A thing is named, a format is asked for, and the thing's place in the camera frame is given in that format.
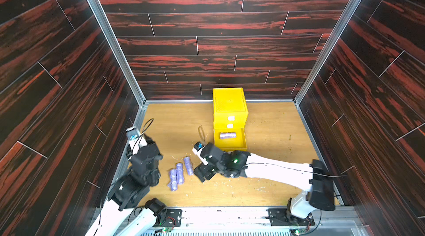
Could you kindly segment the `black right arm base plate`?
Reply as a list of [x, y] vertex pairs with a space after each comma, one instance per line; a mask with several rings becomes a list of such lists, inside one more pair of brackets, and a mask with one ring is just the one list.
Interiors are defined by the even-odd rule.
[[315, 221], [312, 214], [309, 214], [307, 218], [302, 219], [287, 214], [286, 208], [269, 208], [267, 210], [268, 217], [272, 227], [283, 227], [283, 226], [297, 226], [297, 227], [309, 227], [314, 226]]

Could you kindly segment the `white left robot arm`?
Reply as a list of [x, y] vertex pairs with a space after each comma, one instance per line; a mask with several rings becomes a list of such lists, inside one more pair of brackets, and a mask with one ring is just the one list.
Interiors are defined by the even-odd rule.
[[87, 236], [114, 235], [150, 188], [159, 184], [159, 162], [163, 155], [156, 143], [144, 135], [133, 135], [129, 137], [129, 150], [131, 166], [107, 194], [100, 214], [86, 232]]

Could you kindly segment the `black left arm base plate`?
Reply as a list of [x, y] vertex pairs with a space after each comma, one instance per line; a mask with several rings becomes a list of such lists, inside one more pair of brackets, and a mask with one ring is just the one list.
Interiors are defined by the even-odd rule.
[[157, 217], [156, 227], [180, 227], [182, 223], [182, 209], [167, 208]]

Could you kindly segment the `yellow plastic drawer box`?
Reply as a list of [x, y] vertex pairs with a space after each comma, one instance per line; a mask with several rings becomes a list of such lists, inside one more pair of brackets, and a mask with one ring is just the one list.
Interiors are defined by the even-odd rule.
[[[245, 125], [249, 115], [242, 88], [215, 88], [213, 94], [214, 144], [225, 152], [247, 150]], [[236, 132], [235, 139], [219, 139], [220, 133]]]

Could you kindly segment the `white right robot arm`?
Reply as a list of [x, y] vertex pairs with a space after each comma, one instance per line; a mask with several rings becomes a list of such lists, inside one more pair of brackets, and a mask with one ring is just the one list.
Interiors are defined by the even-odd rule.
[[334, 211], [333, 175], [320, 160], [296, 164], [268, 159], [254, 153], [225, 152], [214, 144], [197, 142], [193, 153], [201, 160], [194, 174], [201, 182], [216, 174], [227, 178], [260, 178], [291, 185], [302, 190], [288, 200], [286, 220], [305, 220], [315, 210]]

